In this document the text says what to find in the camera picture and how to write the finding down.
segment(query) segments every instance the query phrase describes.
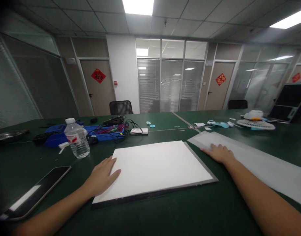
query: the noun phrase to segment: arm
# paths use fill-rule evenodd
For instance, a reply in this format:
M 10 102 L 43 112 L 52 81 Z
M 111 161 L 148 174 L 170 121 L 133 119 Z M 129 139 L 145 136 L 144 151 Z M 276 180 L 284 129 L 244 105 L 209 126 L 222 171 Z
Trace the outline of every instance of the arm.
M 301 214 L 237 161 L 232 151 L 214 144 L 212 151 L 201 150 L 226 167 L 265 235 L 301 235 Z
M 90 198 L 103 193 L 119 176 L 117 170 L 110 176 L 116 158 L 112 156 L 95 166 L 85 183 L 66 198 L 16 228 L 14 236 L 41 236 L 55 234 L 68 219 L 75 214 Z

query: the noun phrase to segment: white board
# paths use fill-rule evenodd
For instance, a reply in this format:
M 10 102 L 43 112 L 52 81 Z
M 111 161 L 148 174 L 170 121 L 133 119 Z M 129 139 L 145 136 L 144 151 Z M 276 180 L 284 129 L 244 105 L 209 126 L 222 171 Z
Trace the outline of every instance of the white board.
M 301 204 L 301 167 L 216 132 L 204 131 L 188 141 L 199 148 L 210 149 L 212 143 L 226 146 L 256 177 Z
M 128 196 L 217 181 L 182 141 L 115 149 L 115 182 L 93 204 Z

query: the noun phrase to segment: hand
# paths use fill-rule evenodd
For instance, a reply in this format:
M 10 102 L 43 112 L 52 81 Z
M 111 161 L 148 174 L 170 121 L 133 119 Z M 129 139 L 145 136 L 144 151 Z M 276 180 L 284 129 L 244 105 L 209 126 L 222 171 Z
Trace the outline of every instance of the hand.
M 102 194 L 120 175 L 120 169 L 110 175 L 110 171 L 116 160 L 116 158 L 112 159 L 112 156 L 110 156 L 94 167 L 91 175 L 81 187 L 83 193 L 88 198 Z
M 211 147 L 212 147 L 211 151 L 206 150 L 204 148 L 201 148 L 201 151 L 205 152 L 215 161 L 222 164 L 235 160 L 235 156 L 233 155 L 232 151 L 228 150 L 226 146 L 222 146 L 221 144 L 219 144 L 219 146 L 211 144 Z

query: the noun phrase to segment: forearm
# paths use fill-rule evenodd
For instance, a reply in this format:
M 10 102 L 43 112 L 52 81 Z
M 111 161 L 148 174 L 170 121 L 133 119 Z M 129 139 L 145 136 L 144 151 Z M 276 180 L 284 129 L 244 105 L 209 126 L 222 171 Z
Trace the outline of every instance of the forearm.
M 301 214 L 239 161 L 224 163 L 265 235 L 301 235 Z
M 54 235 L 89 199 L 79 188 L 16 228 L 13 235 Z

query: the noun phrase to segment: office room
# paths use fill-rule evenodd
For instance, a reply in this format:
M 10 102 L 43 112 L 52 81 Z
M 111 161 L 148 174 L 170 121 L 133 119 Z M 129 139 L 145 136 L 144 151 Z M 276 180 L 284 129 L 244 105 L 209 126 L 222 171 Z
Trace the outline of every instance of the office room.
M 0 1 L 0 235 L 301 235 L 301 0 Z

